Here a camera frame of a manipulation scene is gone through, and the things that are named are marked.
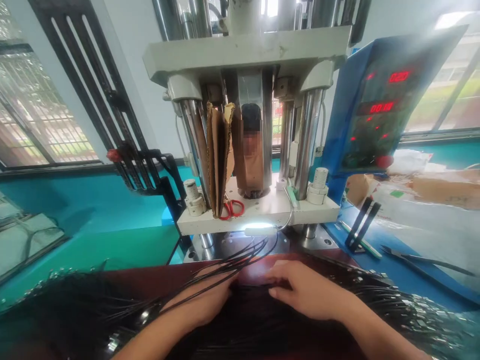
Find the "press machine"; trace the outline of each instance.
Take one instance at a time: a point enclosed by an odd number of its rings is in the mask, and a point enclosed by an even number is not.
[[[185,260],[224,258],[253,235],[280,239],[275,252],[288,251],[290,242],[335,248],[318,224],[337,220],[349,175],[383,173],[391,165],[410,114],[465,28],[377,39],[347,59],[362,38],[370,0],[309,1],[306,9],[279,1],[276,31],[260,1],[230,1],[221,20],[224,36],[213,36],[207,3],[154,1],[163,42],[150,44],[143,56],[149,78],[167,88],[164,99],[186,129],[200,185],[193,197],[187,191],[187,207],[198,196],[205,201],[205,212],[185,209],[177,221],[181,235],[193,236]],[[337,69],[325,146],[317,148],[325,91]],[[273,97],[283,109],[279,173],[272,173]],[[207,101],[220,110],[232,102],[237,109],[233,152],[244,167],[236,164],[234,172],[243,172],[244,180],[232,177],[226,194],[245,211],[228,221],[209,209]],[[320,168],[313,167],[317,149]]]

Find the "white wall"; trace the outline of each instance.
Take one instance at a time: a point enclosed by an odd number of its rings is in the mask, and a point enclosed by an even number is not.
[[[172,104],[165,88],[150,81],[142,60],[149,43],[162,41],[152,0],[92,0],[100,25],[151,149],[182,158]]]

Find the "digital display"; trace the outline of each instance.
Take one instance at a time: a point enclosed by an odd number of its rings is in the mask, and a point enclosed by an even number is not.
[[[390,111],[395,111],[395,101],[387,101],[387,102],[361,102],[358,105],[358,109],[356,110],[356,114],[363,116],[363,115],[372,115],[372,114],[380,114],[380,113],[388,113]]]
[[[388,80],[389,83],[400,83],[402,81],[405,81],[409,78],[410,71],[400,71],[400,72],[394,72],[390,75],[390,80]]]

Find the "red scissors handle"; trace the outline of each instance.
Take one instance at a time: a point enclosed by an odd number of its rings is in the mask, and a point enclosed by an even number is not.
[[[239,212],[234,212],[234,204],[237,204],[240,206],[240,211]],[[227,216],[219,216],[218,218],[220,220],[228,220],[230,218],[237,218],[239,216],[242,216],[245,212],[245,205],[238,200],[228,200],[223,203],[223,206],[226,208]]]

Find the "hand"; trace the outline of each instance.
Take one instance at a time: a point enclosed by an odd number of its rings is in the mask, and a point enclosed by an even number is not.
[[[219,265],[214,265],[203,269],[198,273],[197,277],[209,274],[219,267]],[[215,275],[186,288],[172,300],[167,302],[164,309],[168,309],[172,305],[179,303],[180,301],[198,293],[199,291],[202,291],[221,279],[226,278],[230,274],[231,272]],[[215,318],[215,316],[218,315],[225,302],[229,298],[230,284],[236,278],[237,276],[235,275],[227,279],[221,284],[211,288],[199,296],[194,297],[193,299],[188,300],[187,302],[179,305],[171,311],[168,311],[165,315],[161,315],[160,317],[168,316],[172,321],[182,325],[187,332],[192,331],[199,326],[208,324]]]
[[[362,303],[300,261],[277,260],[266,277],[275,282],[287,280],[292,290],[273,287],[270,295],[311,319],[342,321],[346,309]]]

